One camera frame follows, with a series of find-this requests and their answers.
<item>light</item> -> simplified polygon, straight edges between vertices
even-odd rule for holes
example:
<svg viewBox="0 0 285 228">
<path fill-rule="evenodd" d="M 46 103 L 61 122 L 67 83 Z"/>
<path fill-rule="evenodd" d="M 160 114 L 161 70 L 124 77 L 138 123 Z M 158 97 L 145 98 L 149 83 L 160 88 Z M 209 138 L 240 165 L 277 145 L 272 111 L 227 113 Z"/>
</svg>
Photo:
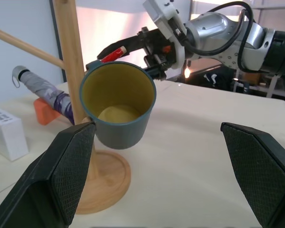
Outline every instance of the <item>light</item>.
<svg viewBox="0 0 285 228">
<path fill-rule="evenodd" d="M 191 74 L 191 71 L 189 70 L 189 68 L 185 69 L 185 78 L 189 78 Z"/>
</svg>

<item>white table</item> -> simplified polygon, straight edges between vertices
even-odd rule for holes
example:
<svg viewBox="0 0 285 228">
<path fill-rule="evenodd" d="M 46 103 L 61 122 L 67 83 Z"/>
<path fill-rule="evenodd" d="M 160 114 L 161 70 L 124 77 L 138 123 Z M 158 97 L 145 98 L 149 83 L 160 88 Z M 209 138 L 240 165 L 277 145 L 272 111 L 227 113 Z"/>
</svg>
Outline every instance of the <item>white table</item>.
<svg viewBox="0 0 285 228">
<path fill-rule="evenodd" d="M 128 192 L 109 209 L 76 215 L 71 228 L 260 227 L 235 179 L 220 125 L 257 128 L 285 148 L 285 102 L 168 81 L 156 86 L 157 101 L 143 138 L 118 151 L 132 169 Z M 67 85 L 60 88 L 67 90 Z M 0 203 L 56 134 L 70 126 L 64 117 L 39 125 L 36 98 L 0 104 L 22 119 L 30 150 L 13 163 L 0 155 Z M 95 146 L 104 148 L 97 139 Z"/>
</svg>

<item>mug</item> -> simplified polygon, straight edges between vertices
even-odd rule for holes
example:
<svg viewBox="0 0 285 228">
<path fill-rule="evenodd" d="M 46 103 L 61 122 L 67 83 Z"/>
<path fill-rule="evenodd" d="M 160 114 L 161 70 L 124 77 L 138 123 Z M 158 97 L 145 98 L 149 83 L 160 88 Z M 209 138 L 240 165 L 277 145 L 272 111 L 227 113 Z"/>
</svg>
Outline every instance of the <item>mug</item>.
<svg viewBox="0 0 285 228">
<path fill-rule="evenodd" d="M 96 123 L 99 141 L 112 149 L 127 149 L 142 138 L 156 100 L 152 78 L 140 67 L 126 62 L 102 63 L 88 69 L 80 101 Z"/>
</svg>

